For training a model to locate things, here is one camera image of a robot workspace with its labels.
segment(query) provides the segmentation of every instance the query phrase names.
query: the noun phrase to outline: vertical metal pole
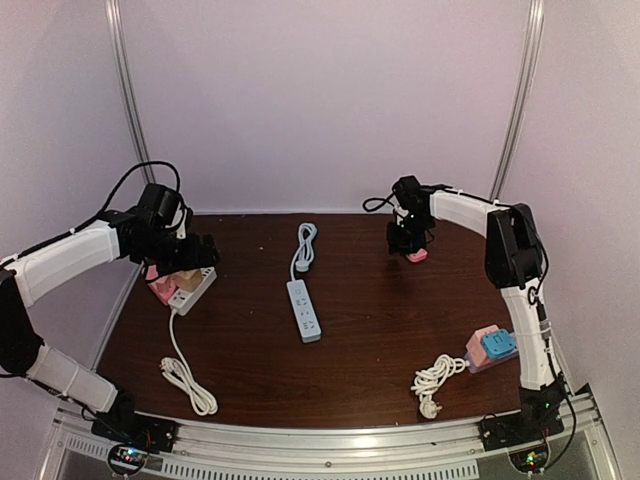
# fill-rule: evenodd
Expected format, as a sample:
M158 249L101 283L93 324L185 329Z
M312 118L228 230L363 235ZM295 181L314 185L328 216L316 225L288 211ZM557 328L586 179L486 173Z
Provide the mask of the vertical metal pole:
M131 133L131 139L133 140L138 162L148 162L149 151L147 150L147 144L144 139L138 106L133 92L133 82L131 81L131 73L129 71L129 61L127 59L127 49L124 42L122 19L120 17L120 0L106 0L105 6L129 132ZM141 170L146 183L155 183L156 179L151 166L142 167Z
M525 37L524 51L522 53L522 65L520 66L520 77L518 78L516 96L513 101L507 136L505 137L504 146L502 147L500 163L498 164L498 170L496 171L493 187L491 188L491 200L497 199L502 193L516 150L525 107L529 99L536 64L538 63L543 24L544 0L531 0L527 34Z

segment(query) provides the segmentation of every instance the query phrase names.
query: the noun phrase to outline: pink plug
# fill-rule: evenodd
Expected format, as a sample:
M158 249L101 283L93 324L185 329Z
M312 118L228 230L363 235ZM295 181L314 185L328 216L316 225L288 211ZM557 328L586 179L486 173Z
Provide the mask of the pink plug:
M158 276L158 270L155 265L149 267L147 271L146 280L152 280ZM149 283L149 288L153 293L156 294L156 297L160 299L163 305L169 305L169 300L176 293L178 286L176 285L175 280L172 275L166 275L164 277L160 277L153 283Z
M482 346L482 337L487 333L497 332L500 330L497 325L490 325L480 330L476 330L467 342L467 352L476 367L481 367L491 363L491 359Z
M422 262L423 260L426 260L427 255L428 255L427 251L424 248L421 248L416 253L410 253L409 255L407 255L407 259L411 263L419 263L419 262Z

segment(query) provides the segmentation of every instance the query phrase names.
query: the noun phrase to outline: electrical outlet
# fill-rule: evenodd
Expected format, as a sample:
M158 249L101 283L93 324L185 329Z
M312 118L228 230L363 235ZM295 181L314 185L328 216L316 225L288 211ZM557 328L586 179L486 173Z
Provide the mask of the electrical outlet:
M289 300L291 300L293 313L296 316L302 342L317 342L322 337L322 329L318 323L304 280L287 282L287 290L289 291Z
M218 276L213 267L201 268L200 270L202 271L202 283L198 285L194 292L186 292L179 288L169 300L169 306L180 316L185 316L189 313L191 307L196 304L205 290L211 286Z

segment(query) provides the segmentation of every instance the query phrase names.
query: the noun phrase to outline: metal edge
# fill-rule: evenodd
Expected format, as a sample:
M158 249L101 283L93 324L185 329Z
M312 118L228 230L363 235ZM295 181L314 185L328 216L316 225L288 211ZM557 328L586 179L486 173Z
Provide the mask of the metal edge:
M120 15L120 0L105 0L105 8L109 35L111 36L111 45L116 60L120 92L122 94L129 132L131 133L131 140L133 141L138 162L148 162L150 158L149 150L147 149L147 143L142 130L138 105L133 90L133 82L131 80L124 30L122 28L122 17ZM141 170L145 183L154 183L156 181L151 166L145 166Z
M59 423L54 420L47 436L46 448L38 463L39 469L34 477L36 480L56 480L58 478L68 435L67 432L60 428Z
M573 397L578 431L598 428L601 419L590 394ZM70 433L90 436L89 422L73 405L59 409L56 420ZM560 414L567 426L566 405ZM485 452L477 422L482 417L406 427L354 429L266 429L180 421L171 454L158 459L247 471L320 474L331 463L335 474L397 471L461 460L504 455L506 449ZM552 438L569 435L570 428Z
M600 480L621 480L620 467L604 424L585 431L591 458Z
M124 305L127 302L127 299L129 298L129 294L131 293L131 290L133 289L133 286L135 285L136 280L140 276L141 270L142 270L141 265L136 266L131 272L131 274L129 275L129 278L127 278L127 281L122 287L122 290L120 290L120 294L118 295L118 298L116 299L113 305L113 308L111 309L111 313L109 314L107 324L104 326L104 330L100 335L100 345L98 346L98 351L96 352L93 358L93 361L91 362L92 370L95 370L98 368L98 364L102 359L102 355L104 354L104 351L107 348L107 343L111 338L111 333L113 332L113 329L116 326L116 322L118 321L118 318L120 318L122 309L124 308Z
M525 107L529 99L529 93L533 84L540 43L544 26L544 0L531 0L529 8L529 20L527 23L527 33L522 53L522 63L520 65L520 75L516 87L516 95L513 101L511 118L507 128L507 134L502 147L500 163L496 170L496 175L491 188L489 198L496 200L502 193L504 184L509 173L509 167L513 160L522 121L525 115Z

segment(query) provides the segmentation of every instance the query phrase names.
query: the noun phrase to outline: white wall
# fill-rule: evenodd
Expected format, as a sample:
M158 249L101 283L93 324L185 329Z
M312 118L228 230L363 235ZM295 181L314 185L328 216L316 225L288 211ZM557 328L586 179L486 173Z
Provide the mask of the white wall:
M123 2L152 157L198 211L358 211L401 174L488 194L527 0Z
M546 3L505 201L531 204L545 296L575 383L590 382L625 478L640 471L640 3Z
M94 213L135 162L118 91L104 2L0 4L0 256ZM140 177L114 206L136 200ZM30 315L36 331L86 365L131 265L69 282ZM0 380L2 479L33 478L56 401L22 380Z

